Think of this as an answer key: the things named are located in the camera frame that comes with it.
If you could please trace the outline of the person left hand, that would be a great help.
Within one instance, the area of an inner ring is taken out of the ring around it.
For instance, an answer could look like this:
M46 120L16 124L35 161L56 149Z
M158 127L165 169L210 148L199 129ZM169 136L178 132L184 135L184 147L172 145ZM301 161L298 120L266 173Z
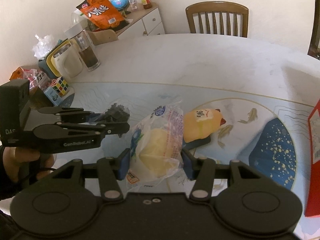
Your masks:
M21 147L5 147L2 157L6 174L15 183L18 182L18 173L21 166L39 158L40 152L38 150Z

